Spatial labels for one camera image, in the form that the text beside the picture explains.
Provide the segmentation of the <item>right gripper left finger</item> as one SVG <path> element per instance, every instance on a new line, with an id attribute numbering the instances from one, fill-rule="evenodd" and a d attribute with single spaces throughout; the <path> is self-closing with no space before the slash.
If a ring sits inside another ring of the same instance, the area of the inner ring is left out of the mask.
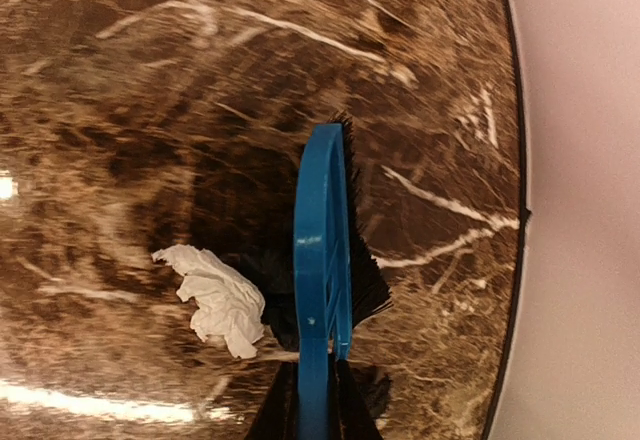
<path id="1" fill-rule="evenodd" d="M 282 362 L 247 432 L 247 440 L 295 440 L 297 417 L 298 363 Z"/>

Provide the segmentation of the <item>blue hand brush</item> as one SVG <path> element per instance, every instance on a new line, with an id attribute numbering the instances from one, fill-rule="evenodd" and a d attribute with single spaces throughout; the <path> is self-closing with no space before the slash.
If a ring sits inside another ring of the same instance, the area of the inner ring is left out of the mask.
<path id="1" fill-rule="evenodd" d="M 391 305 L 360 232 L 357 180 L 349 117 L 315 126 L 301 158 L 293 224 L 300 439 L 330 439 L 330 364 L 348 362 L 355 326 Z"/>

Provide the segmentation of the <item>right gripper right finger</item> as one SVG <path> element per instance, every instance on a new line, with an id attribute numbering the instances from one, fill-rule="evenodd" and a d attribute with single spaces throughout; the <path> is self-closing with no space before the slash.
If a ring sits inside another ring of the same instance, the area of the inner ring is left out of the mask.
<path id="1" fill-rule="evenodd" d="M 338 359 L 330 364 L 328 406 L 331 440 L 383 439 L 346 360 Z"/>

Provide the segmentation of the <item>black scrap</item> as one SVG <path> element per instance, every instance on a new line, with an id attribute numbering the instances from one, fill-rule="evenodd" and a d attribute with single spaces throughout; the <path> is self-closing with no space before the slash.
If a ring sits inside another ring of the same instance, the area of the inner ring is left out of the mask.
<path id="1" fill-rule="evenodd" d="M 238 270 L 265 299 L 262 322 L 286 351 L 299 351 L 292 261 L 274 251 L 241 254 Z"/>

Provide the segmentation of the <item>white paper scrap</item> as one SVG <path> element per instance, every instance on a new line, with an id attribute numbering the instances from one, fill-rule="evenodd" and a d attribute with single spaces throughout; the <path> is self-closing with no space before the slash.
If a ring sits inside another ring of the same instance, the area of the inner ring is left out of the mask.
<path id="1" fill-rule="evenodd" d="M 255 343 L 264 336 L 261 317 L 266 302 L 251 281 L 213 252 L 191 245 L 160 249 L 151 258 L 182 277 L 176 295 L 183 302 L 196 302 L 190 328 L 201 341 L 221 338 L 232 357 L 257 356 Z"/>

